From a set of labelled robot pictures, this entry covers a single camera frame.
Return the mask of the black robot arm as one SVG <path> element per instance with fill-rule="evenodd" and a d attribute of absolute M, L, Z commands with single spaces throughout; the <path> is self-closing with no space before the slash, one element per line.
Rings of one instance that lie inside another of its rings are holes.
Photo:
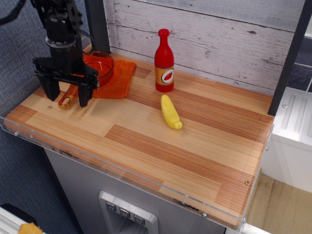
<path fill-rule="evenodd" d="M 35 75 L 46 96 L 55 100 L 62 81 L 77 85 L 80 106 L 87 106 L 99 82 L 98 71 L 83 61 L 82 14 L 73 0 L 33 0 L 31 3 L 46 30 L 45 41 L 50 49 L 49 57 L 33 59 Z"/>

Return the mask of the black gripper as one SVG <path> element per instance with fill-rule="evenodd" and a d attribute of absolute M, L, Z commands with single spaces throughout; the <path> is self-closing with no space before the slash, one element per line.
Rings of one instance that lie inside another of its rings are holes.
<path fill-rule="evenodd" d="M 59 81 L 78 85 L 81 107 L 86 107 L 98 89 L 98 72 L 83 61 L 83 51 L 79 45 L 65 46 L 52 42 L 49 45 L 50 56 L 33 58 L 36 76 L 46 96 L 54 101 L 60 94 Z"/>

